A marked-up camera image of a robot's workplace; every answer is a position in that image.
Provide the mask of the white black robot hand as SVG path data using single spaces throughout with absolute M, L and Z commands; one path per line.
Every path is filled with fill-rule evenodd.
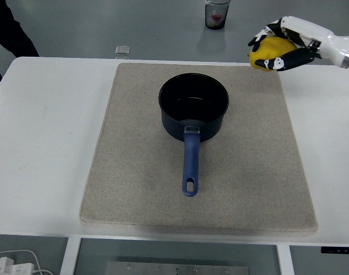
M 314 59 L 329 59 L 349 68 L 349 36 L 337 36 L 312 22 L 291 16 L 269 23 L 248 43 L 259 53 L 254 65 L 262 70 L 285 71 Z

